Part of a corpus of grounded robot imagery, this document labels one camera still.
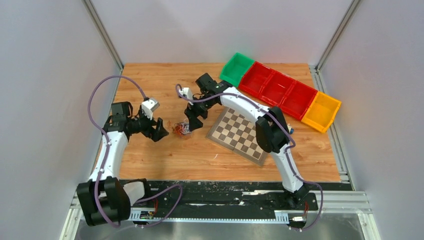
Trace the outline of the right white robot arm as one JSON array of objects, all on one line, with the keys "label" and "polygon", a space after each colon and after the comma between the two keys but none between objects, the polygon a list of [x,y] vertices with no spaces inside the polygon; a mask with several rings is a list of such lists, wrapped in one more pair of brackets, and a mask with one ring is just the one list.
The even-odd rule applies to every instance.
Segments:
[{"label": "right white robot arm", "polygon": [[203,127],[199,117],[206,119],[208,111],[216,104],[235,110],[245,120],[255,125],[255,139],[258,146],[269,153],[282,177],[286,205],[298,209],[306,201],[309,189],[301,179],[296,167],[291,148],[293,138],[289,134],[288,125],[282,110],[277,107],[262,105],[241,93],[231,83],[222,80],[216,82],[205,73],[196,81],[201,96],[195,97],[191,89],[175,86],[179,98],[188,102],[184,114],[189,121],[189,130],[195,131]]}]

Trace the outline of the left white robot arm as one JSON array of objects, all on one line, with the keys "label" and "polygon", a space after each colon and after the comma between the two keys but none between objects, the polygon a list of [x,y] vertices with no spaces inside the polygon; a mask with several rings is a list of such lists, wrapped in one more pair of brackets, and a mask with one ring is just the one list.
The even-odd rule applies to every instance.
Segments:
[{"label": "left white robot arm", "polygon": [[154,98],[145,99],[138,114],[132,115],[130,102],[111,105],[111,115],[102,130],[99,159],[87,182],[77,186],[76,194],[86,223],[89,226],[112,224],[118,226],[128,220],[131,207],[137,203],[147,207],[153,201],[153,193],[145,188],[145,179],[121,184],[118,178],[124,151],[134,134],[142,134],[154,142],[168,136],[163,120],[153,117],[160,106]]}]

